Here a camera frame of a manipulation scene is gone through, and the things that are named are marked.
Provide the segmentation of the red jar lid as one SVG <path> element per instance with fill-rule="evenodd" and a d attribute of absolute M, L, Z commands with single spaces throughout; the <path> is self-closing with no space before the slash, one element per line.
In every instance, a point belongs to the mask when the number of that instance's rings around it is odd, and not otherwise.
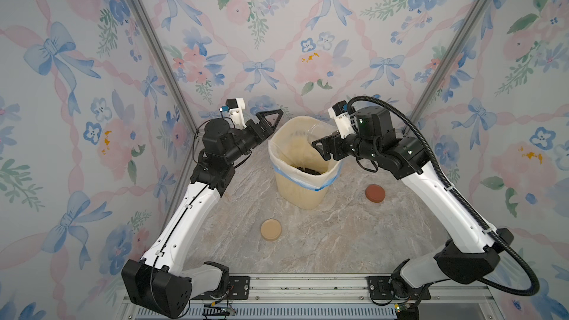
<path fill-rule="evenodd" d="M 368 185 L 365 189 L 365 197 L 373 203 L 381 203 L 386 198 L 385 189 L 379 185 Z"/>

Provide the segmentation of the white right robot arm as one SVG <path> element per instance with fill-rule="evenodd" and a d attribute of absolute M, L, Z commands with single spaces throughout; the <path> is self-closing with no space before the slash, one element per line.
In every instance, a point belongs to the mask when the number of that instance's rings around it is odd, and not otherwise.
<path fill-rule="evenodd" d="M 392 272 L 391 287 L 398 297 L 446 279 L 471 284 L 495 270 L 504 248 L 456 200 L 455 189 L 443 184 L 419 139 L 397 137 L 389 110 L 375 105 L 350 115 L 342 101 L 328 113 L 337 130 L 312 142 L 321 157 L 339 161 L 352 156 L 369 161 L 372 173 L 390 172 L 421 198 L 449 235 L 433 253 L 404 261 Z"/>

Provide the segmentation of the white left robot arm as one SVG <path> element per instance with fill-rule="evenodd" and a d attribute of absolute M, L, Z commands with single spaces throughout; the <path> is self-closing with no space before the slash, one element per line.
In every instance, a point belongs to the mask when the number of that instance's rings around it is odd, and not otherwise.
<path fill-rule="evenodd" d="M 153 245 L 122 268 L 130 301 L 169 319 L 180 319 L 191 299 L 210 293 L 222 298 L 229 292 L 229 269 L 205 262 L 183 272 L 185 257 L 207 215 L 216 207 L 233 179 L 240 158 L 268 140 L 284 113 L 277 109 L 256 114 L 256 121 L 241 120 L 240 109 L 229 118 L 207 121 L 186 193 L 174 215 Z"/>

